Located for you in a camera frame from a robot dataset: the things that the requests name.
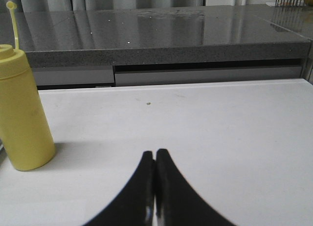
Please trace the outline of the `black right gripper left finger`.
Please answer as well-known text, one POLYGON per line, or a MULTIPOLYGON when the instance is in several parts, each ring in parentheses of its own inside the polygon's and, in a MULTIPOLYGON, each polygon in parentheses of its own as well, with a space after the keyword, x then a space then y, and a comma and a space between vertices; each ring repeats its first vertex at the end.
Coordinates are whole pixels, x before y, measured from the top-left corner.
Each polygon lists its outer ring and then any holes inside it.
POLYGON ((145 151, 123 189, 87 226, 151 226, 154 213, 155 160, 145 151))

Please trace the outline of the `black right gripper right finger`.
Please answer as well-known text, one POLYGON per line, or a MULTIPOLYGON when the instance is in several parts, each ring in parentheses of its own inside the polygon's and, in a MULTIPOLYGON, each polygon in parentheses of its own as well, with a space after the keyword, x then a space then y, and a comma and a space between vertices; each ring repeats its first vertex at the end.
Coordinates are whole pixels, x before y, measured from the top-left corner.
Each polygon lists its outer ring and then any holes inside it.
POLYGON ((156 215, 159 226, 232 226, 208 205, 176 167, 168 150, 156 153, 156 215))

